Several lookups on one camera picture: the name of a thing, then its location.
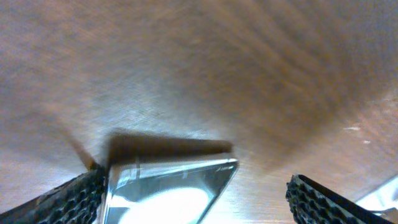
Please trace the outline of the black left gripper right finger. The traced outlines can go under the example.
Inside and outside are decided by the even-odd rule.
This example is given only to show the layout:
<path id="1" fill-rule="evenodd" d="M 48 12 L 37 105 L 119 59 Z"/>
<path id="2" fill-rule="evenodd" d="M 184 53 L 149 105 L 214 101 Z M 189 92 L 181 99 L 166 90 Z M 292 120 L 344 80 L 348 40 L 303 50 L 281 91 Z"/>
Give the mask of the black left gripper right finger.
<path id="1" fill-rule="evenodd" d="M 287 199 L 298 224 L 394 224 L 395 208 L 366 210 L 308 177 L 287 183 Z"/>

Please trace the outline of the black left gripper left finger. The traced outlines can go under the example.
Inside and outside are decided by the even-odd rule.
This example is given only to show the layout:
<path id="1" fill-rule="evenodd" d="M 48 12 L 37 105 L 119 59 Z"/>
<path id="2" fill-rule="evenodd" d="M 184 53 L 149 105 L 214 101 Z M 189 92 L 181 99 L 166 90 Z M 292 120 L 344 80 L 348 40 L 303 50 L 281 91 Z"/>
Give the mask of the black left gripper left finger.
<path id="1" fill-rule="evenodd" d="M 103 169 L 92 169 L 1 214 L 1 223 L 93 223 L 104 194 Z"/>

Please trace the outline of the black Galaxy smartphone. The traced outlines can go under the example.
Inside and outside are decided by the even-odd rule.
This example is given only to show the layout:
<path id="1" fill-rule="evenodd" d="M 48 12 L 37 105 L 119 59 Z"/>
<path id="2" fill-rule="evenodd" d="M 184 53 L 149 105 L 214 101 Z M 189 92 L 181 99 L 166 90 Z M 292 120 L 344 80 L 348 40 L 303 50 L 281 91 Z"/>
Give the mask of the black Galaxy smartphone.
<path id="1" fill-rule="evenodd" d="M 99 221 L 201 223 L 238 167 L 238 160 L 225 154 L 114 165 Z"/>

